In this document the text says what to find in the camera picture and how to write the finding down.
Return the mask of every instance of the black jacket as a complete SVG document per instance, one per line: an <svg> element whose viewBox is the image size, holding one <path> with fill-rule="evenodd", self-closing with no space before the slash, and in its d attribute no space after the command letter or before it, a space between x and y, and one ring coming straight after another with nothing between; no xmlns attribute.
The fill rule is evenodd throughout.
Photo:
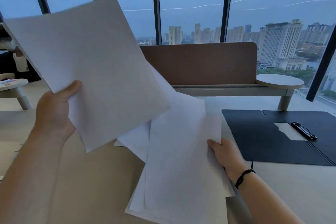
<svg viewBox="0 0 336 224"><path fill-rule="evenodd" d="M16 63L13 58L13 52L5 52L0 54L0 74L3 73L14 73L16 79L27 79L29 82L41 80L40 76L36 73L35 69L27 60L27 65L29 71L18 72L16 68Z"/></svg>

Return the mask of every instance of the bracelet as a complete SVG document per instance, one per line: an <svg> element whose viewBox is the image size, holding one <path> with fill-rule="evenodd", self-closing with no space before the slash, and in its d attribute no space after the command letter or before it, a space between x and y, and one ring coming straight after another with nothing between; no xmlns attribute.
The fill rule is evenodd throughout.
<svg viewBox="0 0 336 224"><path fill-rule="evenodd" d="M244 175L249 174L250 172L254 172L254 173L255 173L255 171L252 170L252 169L253 169L253 160L252 160L252 163L251 163L251 169L244 171L244 172L241 174L241 176L238 178L236 184L234 185L237 189L238 189L238 186L241 185L241 184L243 183Z"/></svg>

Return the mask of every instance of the black folder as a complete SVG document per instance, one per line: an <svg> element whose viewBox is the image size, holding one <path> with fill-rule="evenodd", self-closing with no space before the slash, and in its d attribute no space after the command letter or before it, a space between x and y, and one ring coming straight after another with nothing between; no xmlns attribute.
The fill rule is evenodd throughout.
<svg viewBox="0 0 336 224"><path fill-rule="evenodd" d="M336 117L315 111L222 110L245 160L336 166ZM293 141L274 123L298 122L316 141Z"/></svg>

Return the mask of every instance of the round table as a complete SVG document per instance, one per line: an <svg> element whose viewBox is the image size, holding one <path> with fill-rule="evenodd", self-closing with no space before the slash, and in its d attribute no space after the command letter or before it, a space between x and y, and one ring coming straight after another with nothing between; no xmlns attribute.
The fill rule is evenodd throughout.
<svg viewBox="0 0 336 224"><path fill-rule="evenodd" d="M258 74L257 83L263 86L292 90L290 95L281 96L278 109L286 111L291 101L295 89L299 89L304 85L304 81L288 75L282 74Z"/></svg>
<svg viewBox="0 0 336 224"><path fill-rule="evenodd" d="M31 105L21 86L28 83L27 79L13 79L0 82L0 97L16 98L23 110L31 109Z"/></svg>

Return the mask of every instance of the white round tabletop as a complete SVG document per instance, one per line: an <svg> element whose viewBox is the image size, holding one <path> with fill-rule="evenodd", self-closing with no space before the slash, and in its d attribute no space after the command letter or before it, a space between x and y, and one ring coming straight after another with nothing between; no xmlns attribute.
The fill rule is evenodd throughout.
<svg viewBox="0 0 336 224"><path fill-rule="evenodd" d="M293 90L301 88L305 82L288 75L258 74L257 83L272 88Z"/></svg>
<svg viewBox="0 0 336 224"><path fill-rule="evenodd" d="M13 88L21 87L28 83L27 79L8 79L0 82L0 91L10 90Z"/></svg>

